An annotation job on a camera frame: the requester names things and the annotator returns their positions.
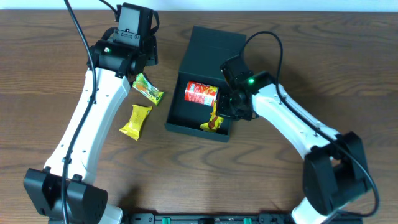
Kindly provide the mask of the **yellow brown chocolate snack packet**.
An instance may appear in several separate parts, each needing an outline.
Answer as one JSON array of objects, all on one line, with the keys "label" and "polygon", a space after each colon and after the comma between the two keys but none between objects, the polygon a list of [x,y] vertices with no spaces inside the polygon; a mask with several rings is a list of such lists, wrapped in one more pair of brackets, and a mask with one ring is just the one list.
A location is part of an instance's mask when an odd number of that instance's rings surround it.
[{"label": "yellow brown chocolate snack packet", "polygon": [[216,133],[217,130],[221,127],[224,118],[216,115],[216,106],[217,101],[214,101],[210,120],[207,123],[203,123],[200,125],[200,129],[202,129],[203,131]]}]

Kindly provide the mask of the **red Pringles can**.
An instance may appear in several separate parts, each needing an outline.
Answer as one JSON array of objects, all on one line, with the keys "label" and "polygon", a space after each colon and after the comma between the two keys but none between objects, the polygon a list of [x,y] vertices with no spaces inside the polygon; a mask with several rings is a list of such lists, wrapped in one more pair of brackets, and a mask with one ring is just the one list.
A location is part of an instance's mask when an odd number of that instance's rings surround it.
[{"label": "red Pringles can", "polygon": [[186,101],[206,106],[213,106],[219,88],[213,85],[206,85],[195,81],[188,81],[185,88],[184,98]]}]

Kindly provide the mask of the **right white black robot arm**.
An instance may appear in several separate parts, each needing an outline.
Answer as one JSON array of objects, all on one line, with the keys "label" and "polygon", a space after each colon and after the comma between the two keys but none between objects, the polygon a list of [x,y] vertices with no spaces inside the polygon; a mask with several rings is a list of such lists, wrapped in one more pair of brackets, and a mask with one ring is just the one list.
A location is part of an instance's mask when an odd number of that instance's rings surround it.
[{"label": "right white black robot arm", "polygon": [[370,191],[362,140],[340,134],[297,104],[268,72],[253,74],[241,56],[221,64],[229,90],[218,96],[217,115],[234,121],[262,117],[304,160],[302,202],[290,216],[294,223],[362,223],[343,207]]}]

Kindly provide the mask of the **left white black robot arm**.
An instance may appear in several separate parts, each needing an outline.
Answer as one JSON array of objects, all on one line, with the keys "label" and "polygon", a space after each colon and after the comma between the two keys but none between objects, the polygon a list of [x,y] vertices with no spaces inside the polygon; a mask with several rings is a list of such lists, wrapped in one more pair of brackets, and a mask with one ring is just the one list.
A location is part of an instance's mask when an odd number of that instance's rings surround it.
[{"label": "left white black robot arm", "polygon": [[28,169],[24,188],[49,223],[122,223],[124,212],[94,185],[113,119],[144,67],[156,65],[154,36],[139,43],[117,37],[90,47],[85,83],[67,129],[41,170]]}]

